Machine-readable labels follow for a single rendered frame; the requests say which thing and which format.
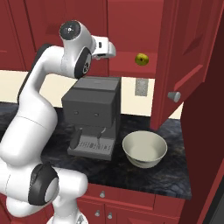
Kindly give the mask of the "grey coffee machine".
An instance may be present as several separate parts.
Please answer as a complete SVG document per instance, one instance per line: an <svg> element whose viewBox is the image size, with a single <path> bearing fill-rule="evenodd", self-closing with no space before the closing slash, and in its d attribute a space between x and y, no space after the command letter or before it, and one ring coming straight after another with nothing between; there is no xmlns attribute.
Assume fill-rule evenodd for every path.
<svg viewBox="0 0 224 224"><path fill-rule="evenodd" d="M81 78L61 101L66 122L74 125L67 153L110 161L121 120L121 79Z"/></svg>

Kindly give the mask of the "green yellow pear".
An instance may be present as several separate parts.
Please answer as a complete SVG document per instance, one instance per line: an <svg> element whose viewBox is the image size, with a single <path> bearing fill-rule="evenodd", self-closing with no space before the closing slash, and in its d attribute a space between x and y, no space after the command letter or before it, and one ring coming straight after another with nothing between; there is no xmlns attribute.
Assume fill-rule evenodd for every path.
<svg viewBox="0 0 224 224"><path fill-rule="evenodd" d="M135 57L135 62L139 65L139 66L146 66L149 63L149 57L144 54L144 53L139 53L136 57Z"/></svg>

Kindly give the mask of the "red wall cabinet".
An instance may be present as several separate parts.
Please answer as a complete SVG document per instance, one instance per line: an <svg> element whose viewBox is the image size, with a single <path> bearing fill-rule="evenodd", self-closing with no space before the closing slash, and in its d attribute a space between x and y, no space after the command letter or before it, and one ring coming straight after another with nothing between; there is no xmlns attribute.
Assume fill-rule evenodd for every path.
<svg viewBox="0 0 224 224"><path fill-rule="evenodd" d="M116 56L109 60L109 75L154 78L164 0L108 0L108 37ZM139 66L135 57L149 57Z"/></svg>

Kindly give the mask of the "red drawer front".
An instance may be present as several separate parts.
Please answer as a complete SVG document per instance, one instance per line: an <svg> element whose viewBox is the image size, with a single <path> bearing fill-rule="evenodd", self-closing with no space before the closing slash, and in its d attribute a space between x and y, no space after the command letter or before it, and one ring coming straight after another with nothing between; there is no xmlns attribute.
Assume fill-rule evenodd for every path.
<svg viewBox="0 0 224 224"><path fill-rule="evenodd" d="M100 198L101 191L105 191L104 199ZM146 207L150 210L153 209L155 202L155 195L151 193L97 184L88 184L87 191L82 198L91 200L107 200L110 202L123 203L125 205Z"/></svg>
<svg viewBox="0 0 224 224"><path fill-rule="evenodd" d="M169 217L179 217L185 204L184 199L156 195L153 211Z"/></svg>

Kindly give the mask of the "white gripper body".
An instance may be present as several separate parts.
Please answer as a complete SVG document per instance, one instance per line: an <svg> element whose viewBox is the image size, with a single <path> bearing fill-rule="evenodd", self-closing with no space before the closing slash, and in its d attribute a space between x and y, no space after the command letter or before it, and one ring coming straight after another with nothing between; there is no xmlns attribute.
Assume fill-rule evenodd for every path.
<svg viewBox="0 0 224 224"><path fill-rule="evenodd" d="M106 58L114 58L116 56L116 48L110 41L105 42L102 46Z"/></svg>

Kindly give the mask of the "grey cabinet door knob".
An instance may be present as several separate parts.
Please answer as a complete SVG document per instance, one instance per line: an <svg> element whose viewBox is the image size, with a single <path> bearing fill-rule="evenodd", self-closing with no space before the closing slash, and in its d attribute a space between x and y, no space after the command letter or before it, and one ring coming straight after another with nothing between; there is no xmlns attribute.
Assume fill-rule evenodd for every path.
<svg viewBox="0 0 224 224"><path fill-rule="evenodd" d="M178 102L181 97L181 93L180 92L169 92L167 97L170 100L173 100L174 102Z"/></svg>

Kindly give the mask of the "pale grey bowl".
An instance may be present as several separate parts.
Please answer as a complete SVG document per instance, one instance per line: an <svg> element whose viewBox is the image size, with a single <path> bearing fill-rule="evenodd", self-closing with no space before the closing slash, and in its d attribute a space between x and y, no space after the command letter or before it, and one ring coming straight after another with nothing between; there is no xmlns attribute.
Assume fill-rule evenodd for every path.
<svg viewBox="0 0 224 224"><path fill-rule="evenodd" d="M160 135L145 130L129 133L122 140L122 148L127 159L143 169L156 166L168 151L167 143Z"/></svg>

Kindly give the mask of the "red closed wall cabinet door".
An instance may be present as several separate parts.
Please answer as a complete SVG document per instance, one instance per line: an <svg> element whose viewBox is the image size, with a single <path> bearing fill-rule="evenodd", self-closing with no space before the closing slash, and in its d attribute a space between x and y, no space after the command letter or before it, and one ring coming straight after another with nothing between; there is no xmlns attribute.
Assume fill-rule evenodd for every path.
<svg viewBox="0 0 224 224"><path fill-rule="evenodd" d="M108 36L107 0L25 0L35 49L49 43L63 46L59 29L77 20L92 35Z"/></svg>
<svg viewBox="0 0 224 224"><path fill-rule="evenodd" d="M25 70L17 18L12 0L0 0L0 70Z"/></svg>

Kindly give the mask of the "red open cabinet door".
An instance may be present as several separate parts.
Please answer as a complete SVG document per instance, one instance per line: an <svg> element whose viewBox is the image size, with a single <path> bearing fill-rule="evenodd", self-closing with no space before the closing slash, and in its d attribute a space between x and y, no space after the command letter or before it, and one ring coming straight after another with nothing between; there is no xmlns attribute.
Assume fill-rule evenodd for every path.
<svg viewBox="0 0 224 224"><path fill-rule="evenodd" d="M164 0L150 128L159 127L205 81L224 0ZM178 102L169 92L180 92Z"/></svg>

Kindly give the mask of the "red base cabinet door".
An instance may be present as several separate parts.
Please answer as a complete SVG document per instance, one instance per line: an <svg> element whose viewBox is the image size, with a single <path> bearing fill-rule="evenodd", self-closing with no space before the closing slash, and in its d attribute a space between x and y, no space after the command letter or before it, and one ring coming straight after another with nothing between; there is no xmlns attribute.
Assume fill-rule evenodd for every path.
<svg viewBox="0 0 224 224"><path fill-rule="evenodd" d="M113 214L111 220L108 219L109 213ZM165 220L161 216L119 206L106 205L105 217L106 224L165 224Z"/></svg>
<svg viewBox="0 0 224 224"><path fill-rule="evenodd" d="M78 199L77 205L80 211L86 216L89 224L105 224L104 205L102 203ZM100 210L100 217L95 216L96 210Z"/></svg>

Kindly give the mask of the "grey wall socket plate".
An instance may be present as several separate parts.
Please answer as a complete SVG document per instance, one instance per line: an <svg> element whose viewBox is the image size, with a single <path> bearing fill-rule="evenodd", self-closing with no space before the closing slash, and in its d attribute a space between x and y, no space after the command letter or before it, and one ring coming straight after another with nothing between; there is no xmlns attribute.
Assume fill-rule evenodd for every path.
<svg viewBox="0 0 224 224"><path fill-rule="evenodd" d="M135 96L146 96L148 94L148 85L148 79L136 78Z"/></svg>

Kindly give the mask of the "tall red cabinet side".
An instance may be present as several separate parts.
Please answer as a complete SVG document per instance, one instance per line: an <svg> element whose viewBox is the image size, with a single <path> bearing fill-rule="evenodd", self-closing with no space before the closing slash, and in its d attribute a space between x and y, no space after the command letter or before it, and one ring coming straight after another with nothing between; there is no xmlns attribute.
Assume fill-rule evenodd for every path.
<svg viewBox="0 0 224 224"><path fill-rule="evenodd" d="M224 12L206 80L185 101L181 126L192 198L179 224L204 224L224 176Z"/></svg>

